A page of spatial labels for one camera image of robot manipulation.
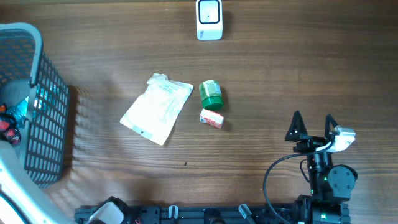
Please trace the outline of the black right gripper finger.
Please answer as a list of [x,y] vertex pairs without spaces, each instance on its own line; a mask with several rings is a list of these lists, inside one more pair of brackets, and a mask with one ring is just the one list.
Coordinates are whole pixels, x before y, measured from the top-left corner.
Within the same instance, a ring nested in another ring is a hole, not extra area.
[[326,115],[325,118],[325,138],[327,140],[330,140],[332,138],[332,131],[334,130],[335,127],[337,127],[337,122],[335,119],[332,117],[331,114]]
[[285,141],[298,142],[307,139],[308,133],[304,125],[300,111],[295,111],[292,117],[292,122],[289,126]]

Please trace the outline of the red Kleenex tissue pack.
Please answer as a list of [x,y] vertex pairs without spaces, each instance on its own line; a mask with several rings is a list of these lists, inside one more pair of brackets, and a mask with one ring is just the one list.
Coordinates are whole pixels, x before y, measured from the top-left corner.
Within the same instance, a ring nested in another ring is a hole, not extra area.
[[224,122],[224,117],[218,113],[215,113],[214,111],[202,109],[200,113],[200,122],[221,129]]

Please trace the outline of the green lidded jar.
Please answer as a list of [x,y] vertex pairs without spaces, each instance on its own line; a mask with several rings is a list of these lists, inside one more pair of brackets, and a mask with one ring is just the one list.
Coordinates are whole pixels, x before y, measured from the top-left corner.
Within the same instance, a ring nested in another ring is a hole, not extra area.
[[217,80],[206,80],[199,85],[201,103],[206,110],[219,110],[224,106],[221,87]]

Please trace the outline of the white snack pouch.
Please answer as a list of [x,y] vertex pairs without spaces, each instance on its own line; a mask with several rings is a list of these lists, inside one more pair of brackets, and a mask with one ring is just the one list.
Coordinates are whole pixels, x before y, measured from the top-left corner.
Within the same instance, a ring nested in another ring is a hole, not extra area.
[[144,138],[162,146],[165,144],[193,85],[169,80],[155,73],[148,87],[120,119],[120,123]]

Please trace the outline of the teal Listerine mouthwash bottle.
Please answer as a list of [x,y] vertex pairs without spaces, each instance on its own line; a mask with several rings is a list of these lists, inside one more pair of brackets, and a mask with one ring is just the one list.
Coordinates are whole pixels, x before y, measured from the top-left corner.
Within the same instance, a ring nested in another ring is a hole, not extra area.
[[27,80],[16,80],[1,87],[1,104],[22,127],[29,113],[32,121],[64,125],[68,104],[68,88],[54,83],[30,87]]

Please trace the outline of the dark red snack packet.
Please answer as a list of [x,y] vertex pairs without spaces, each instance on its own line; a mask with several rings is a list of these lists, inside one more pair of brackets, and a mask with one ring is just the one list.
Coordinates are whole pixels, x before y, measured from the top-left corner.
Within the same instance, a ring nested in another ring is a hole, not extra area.
[[7,141],[12,146],[17,146],[21,142],[17,121],[11,114],[7,114],[5,103],[1,105],[1,140]]

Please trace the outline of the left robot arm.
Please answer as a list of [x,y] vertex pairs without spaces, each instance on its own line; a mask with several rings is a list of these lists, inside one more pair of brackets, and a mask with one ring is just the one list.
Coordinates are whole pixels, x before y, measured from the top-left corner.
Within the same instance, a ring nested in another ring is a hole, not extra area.
[[1,223],[75,223],[31,180],[6,141],[1,141]]

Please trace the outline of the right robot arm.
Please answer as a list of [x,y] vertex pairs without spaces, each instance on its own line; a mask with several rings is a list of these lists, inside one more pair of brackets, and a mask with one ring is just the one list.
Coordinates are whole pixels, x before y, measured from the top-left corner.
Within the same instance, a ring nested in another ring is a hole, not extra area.
[[292,223],[349,223],[345,204],[358,179],[350,166],[334,165],[332,154],[342,152],[355,141],[351,128],[337,124],[332,115],[326,116],[325,135],[307,133],[303,118],[295,111],[285,140],[296,143],[295,156],[306,157],[310,195],[300,195],[292,205]]

